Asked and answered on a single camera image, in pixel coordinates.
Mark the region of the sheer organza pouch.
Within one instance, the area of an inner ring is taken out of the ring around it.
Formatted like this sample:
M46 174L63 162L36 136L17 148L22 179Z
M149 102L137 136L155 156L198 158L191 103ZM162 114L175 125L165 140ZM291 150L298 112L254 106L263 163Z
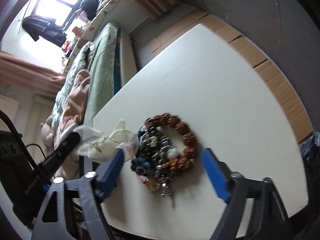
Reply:
M85 125L78 126L73 131L80 135L80 142L75 148L76 154L99 164L111 159L115 150L122 150L124 161L128 161L139 149L138 136L126 129L124 119L119 120L110 135Z

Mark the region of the dark bead jewelry pile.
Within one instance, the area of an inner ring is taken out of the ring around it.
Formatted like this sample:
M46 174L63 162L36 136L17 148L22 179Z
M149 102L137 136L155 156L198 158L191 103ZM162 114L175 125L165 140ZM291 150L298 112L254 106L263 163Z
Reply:
M131 170L151 192L161 190L161 196L171 196L170 164L181 157L181 152L152 118L144 121L137 137L139 145L131 159Z

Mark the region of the pink fleece blanket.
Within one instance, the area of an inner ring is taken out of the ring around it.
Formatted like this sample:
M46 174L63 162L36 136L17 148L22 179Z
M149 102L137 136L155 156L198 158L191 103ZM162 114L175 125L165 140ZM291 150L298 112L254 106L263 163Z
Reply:
M62 103L62 113L54 132L54 114L41 124L41 139L46 148L46 156L57 150L57 147L67 138L77 126L83 123L87 105L88 90L91 75L85 69L76 74L70 92ZM65 180L76 178L79 170L79 156L74 150L66 157L65 161L55 172L56 177Z

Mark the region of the pink curtain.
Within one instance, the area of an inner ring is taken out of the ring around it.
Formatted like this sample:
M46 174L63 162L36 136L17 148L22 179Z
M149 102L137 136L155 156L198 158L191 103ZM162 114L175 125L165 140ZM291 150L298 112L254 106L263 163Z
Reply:
M55 97L63 87L66 74L40 67L5 52L1 52L1 81L38 94Z

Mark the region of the green bed quilt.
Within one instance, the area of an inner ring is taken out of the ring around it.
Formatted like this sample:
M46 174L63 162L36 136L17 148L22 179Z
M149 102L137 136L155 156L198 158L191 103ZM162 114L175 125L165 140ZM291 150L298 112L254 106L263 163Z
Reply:
M84 114L84 124L93 126L94 117L121 89L120 70L116 61L119 59L117 44L119 25L108 23L95 41L87 42L76 56L67 73L66 81L55 98L50 117L52 132L56 134L65 109L67 96L74 85L76 75L80 70L87 70L91 75L88 90L87 107Z

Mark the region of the black hanging clothes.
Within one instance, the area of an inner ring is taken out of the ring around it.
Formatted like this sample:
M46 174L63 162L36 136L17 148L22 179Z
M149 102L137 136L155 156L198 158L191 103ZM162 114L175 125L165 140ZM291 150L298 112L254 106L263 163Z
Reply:
M36 42L40 37L52 44L62 47L66 41L66 34L63 27L56 24L53 18L30 15L22 21L22 28Z

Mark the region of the floral window seat cushion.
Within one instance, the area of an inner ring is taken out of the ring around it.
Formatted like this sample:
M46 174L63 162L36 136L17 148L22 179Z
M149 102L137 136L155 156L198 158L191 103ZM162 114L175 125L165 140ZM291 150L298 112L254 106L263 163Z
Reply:
M119 0L102 0L99 3L95 18L85 24L84 30L76 38L76 42L73 42L69 58L63 61L64 73L67 73L69 71L81 48L87 42L93 41L96 33L98 32L98 29L102 26L102 22L105 16L116 6L118 2Z

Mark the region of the brown cardboard floor sheet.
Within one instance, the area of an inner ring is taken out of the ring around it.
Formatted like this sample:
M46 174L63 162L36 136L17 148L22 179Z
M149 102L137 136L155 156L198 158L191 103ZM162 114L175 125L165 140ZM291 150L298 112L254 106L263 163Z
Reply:
M148 43L148 50L157 56L179 37L202 24L233 47L260 75L281 105L298 143L313 134L309 115L298 94L285 75L258 47L230 25L200 9L195 9L171 24Z

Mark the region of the white bed frame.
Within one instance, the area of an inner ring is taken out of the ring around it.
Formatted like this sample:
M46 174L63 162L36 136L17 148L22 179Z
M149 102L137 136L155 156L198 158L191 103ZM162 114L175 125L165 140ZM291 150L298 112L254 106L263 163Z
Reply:
M120 35L120 78L121 87L124 87L137 74L135 56L131 38L124 31Z

